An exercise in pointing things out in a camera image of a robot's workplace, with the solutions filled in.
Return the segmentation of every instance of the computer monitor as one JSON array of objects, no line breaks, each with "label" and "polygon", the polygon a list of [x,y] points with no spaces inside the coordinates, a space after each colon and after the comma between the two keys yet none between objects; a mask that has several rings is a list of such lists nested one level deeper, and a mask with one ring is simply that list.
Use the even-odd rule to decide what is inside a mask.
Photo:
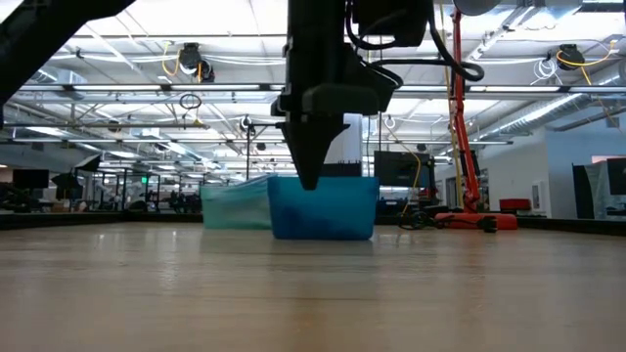
[{"label": "computer monitor", "polygon": [[50,171],[14,169],[13,184],[17,189],[47,189],[50,182]]},{"label": "computer monitor", "polygon": [[610,158],[606,161],[608,188],[612,196],[626,195],[626,158]]},{"label": "computer monitor", "polygon": [[[434,183],[430,154],[416,153],[422,162],[418,186],[430,188]],[[413,187],[418,162],[410,153],[374,152],[374,176],[381,186]]]}]

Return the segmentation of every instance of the yellow cable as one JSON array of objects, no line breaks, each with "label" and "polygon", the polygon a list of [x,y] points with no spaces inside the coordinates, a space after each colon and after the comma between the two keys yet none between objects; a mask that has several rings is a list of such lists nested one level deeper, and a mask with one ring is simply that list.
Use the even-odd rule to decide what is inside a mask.
[{"label": "yellow cable", "polygon": [[409,208],[409,203],[411,202],[413,198],[413,193],[415,192],[415,189],[418,186],[418,180],[420,179],[420,173],[422,172],[422,161],[420,160],[420,157],[417,156],[415,153],[413,153],[413,151],[411,151],[407,146],[405,146],[404,143],[400,142],[398,137],[396,137],[395,133],[393,133],[393,131],[391,131],[391,129],[386,124],[384,125],[384,127],[386,127],[387,130],[389,130],[389,133],[391,133],[391,136],[393,136],[396,142],[398,142],[400,146],[402,146],[402,148],[404,148],[407,152],[409,152],[409,154],[411,154],[415,158],[415,160],[418,162],[418,172],[415,174],[415,179],[413,180],[413,187],[411,188],[411,193],[409,194],[407,203],[404,205],[404,209],[402,209],[402,215],[400,215],[400,218],[402,219],[404,218],[404,214],[406,214],[407,209]]},{"label": "yellow cable", "polygon": [[601,63],[601,62],[603,62],[603,61],[606,61],[606,59],[608,59],[608,57],[610,57],[610,55],[612,54],[612,53],[611,53],[611,50],[613,50],[613,46],[614,46],[614,45],[615,45],[615,42],[614,42],[614,41],[611,41],[611,42],[610,42],[610,47],[608,48],[608,53],[606,53],[606,56],[604,56],[603,58],[601,58],[601,59],[599,59],[599,60],[597,60],[597,61],[594,61],[594,62],[592,62],[592,63],[578,64],[578,63],[572,63],[572,62],[569,62],[569,61],[567,61],[567,60],[563,59],[563,58],[560,56],[560,54],[562,53],[562,51],[561,51],[561,50],[559,50],[559,51],[557,52],[557,60],[559,60],[559,61],[560,61],[560,62],[562,62],[562,63],[566,63],[566,64],[568,64],[568,65],[570,65],[570,66],[576,66],[576,67],[587,67],[587,66],[597,65],[597,64],[599,64],[599,63]]},{"label": "yellow cable", "polygon": [[[583,75],[585,76],[585,80],[587,81],[587,84],[593,85],[593,83],[591,82],[591,78],[589,78],[589,74],[587,73],[587,70],[584,67],[580,67],[580,70],[583,72]],[[598,103],[600,103],[600,105],[603,107],[603,111],[604,111],[604,114],[606,114],[606,117],[610,120],[610,122],[613,124],[613,126],[615,126],[615,128],[617,128],[619,133],[621,133],[623,135],[624,132],[622,131],[621,128],[619,128],[619,124],[617,123],[617,121],[615,121],[615,118],[613,118],[613,116],[610,114],[610,112],[608,112],[608,108],[604,105],[602,99],[597,98],[597,100],[598,100]]]},{"label": "yellow cable", "polygon": [[[443,45],[448,46],[447,37],[445,32],[445,21],[443,17],[443,1],[439,1],[439,15],[441,16],[441,38],[443,39]],[[454,126],[454,117],[452,114],[452,105],[450,103],[451,89],[450,89],[450,72],[448,67],[443,68],[444,79],[446,81],[446,94],[448,95],[448,115],[450,121],[450,142],[452,142],[452,157],[454,158],[455,167],[455,181],[457,184],[457,201],[460,207],[463,207],[463,186],[461,183],[461,165],[459,163],[459,148],[457,147],[457,137],[452,126]]]},{"label": "yellow cable", "polygon": [[167,69],[167,66],[165,66],[165,55],[167,55],[167,48],[169,47],[169,42],[165,43],[165,51],[163,52],[163,60],[161,60],[161,66],[163,66],[163,70],[165,71],[165,73],[167,73],[167,75],[169,76],[175,76],[178,73],[178,66],[180,64],[180,49],[178,50],[178,53],[176,54],[176,68],[174,69],[173,72],[169,71]]}]

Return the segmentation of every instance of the white pillar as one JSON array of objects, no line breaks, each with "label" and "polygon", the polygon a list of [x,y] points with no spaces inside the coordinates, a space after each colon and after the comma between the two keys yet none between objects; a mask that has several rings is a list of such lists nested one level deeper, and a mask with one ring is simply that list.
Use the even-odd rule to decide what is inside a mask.
[{"label": "white pillar", "polygon": [[357,163],[363,160],[362,136],[363,115],[359,113],[346,113],[343,123],[350,125],[339,134],[331,143],[329,152],[326,154],[325,164]]}]

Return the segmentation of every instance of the blue plastic bin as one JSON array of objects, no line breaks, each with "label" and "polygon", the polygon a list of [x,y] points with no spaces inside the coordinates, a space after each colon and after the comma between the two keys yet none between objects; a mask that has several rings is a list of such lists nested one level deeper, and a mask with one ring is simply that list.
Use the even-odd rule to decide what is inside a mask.
[{"label": "blue plastic bin", "polygon": [[205,229],[269,230],[267,180],[259,177],[231,187],[201,188],[202,218]]},{"label": "blue plastic bin", "polygon": [[268,180],[272,231],[281,240],[368,240],[374,231],[379,180],[323,177],[304,191],[295,177]]}]

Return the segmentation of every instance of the wooden table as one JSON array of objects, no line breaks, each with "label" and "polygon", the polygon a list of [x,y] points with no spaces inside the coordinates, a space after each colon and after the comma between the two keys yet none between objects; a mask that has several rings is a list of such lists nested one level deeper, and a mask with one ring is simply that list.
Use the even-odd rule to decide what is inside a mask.
[{"label": "wooden table", "polygon": [[126,223],[0,233],[0,351],[626,350],[626,241]]}]

